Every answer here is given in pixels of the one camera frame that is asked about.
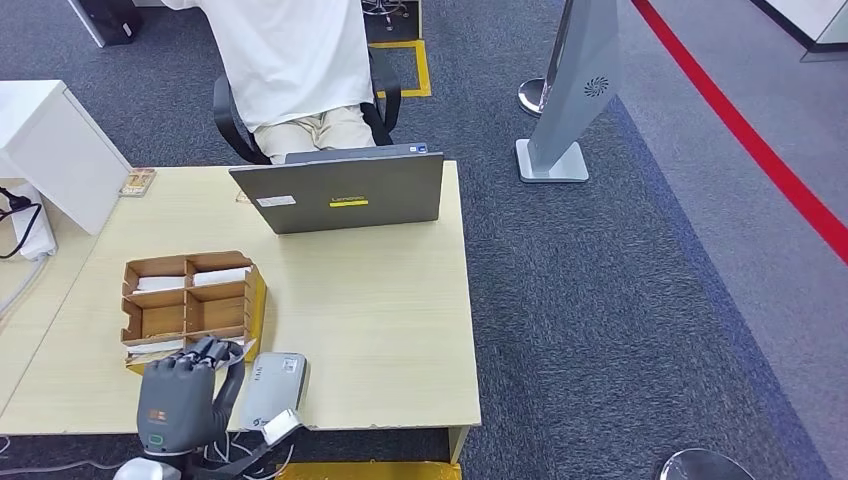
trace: desk leg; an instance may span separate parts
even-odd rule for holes
[[[462,453],[462,446],[465,445],[465,438],[468,437],[469,430],[471,430],[471,425],[448,427],[448,443],[451,449],[451,464],[459,462],[459,454]]]

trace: red floor stripe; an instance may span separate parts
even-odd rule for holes
[[[848,264],[848,228],[804,185],[777,153],[745,120],[727,96],[718,88],[695,57],[686,50],[649,0],[632,0],[633,5],[674,57],[695,88],[721,118],[754,161],[842,261]]]

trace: robotic hand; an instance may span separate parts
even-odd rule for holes
[[[144,369],[136,422],[144,456],[130,460],[115,480],[180,480],[238,478],[271,447],[302,426],[287,410],[263,429],[265,443],[253,455],[217,470],[193,464],[205,445],[222,441],[244,380],[242,347],[206,337]],[[215,369],[228,362],[227,378],[215,393]]]

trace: yellow box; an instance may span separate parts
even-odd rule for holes
[[[194,277],[250,267],[243,280],[197,286]],[[134,293],[139,278],[184,277],[180,288]],[[143,373],[144,366],[179,351],[201,338],[243,338],[250,345],[245,361],[259,352],[267,287],[259,268],[241,252],[199,253],[127,262],[121,309],[129,317],[121,343],[141,347],[127,352],[126,367]]]

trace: chair armrest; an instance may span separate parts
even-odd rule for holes
[[[269,163],[263,161],[260,155],[250,148],[250,145],[244,140],[244,137],[236,128],[235,118],[233,118],[232,108],[232,93],[230,91],[230,82],[227,80],[227,75],[222,74],[215,80],[215,88],[212,93],[212,115],[215,119],[215,126],[221,132],[224,140],[233,147],[233,150],[239,156],[250,163],[264,164]]]
[[[387,132],[391,132],[397,125],[397,117],[400,112],[400,80],[398,80],[397,74],[392,70],[383,52],[376,48],[369,48],[368,56],[371,57],[372,75],[386,93],[386,111],[383,115],[383,125]]]

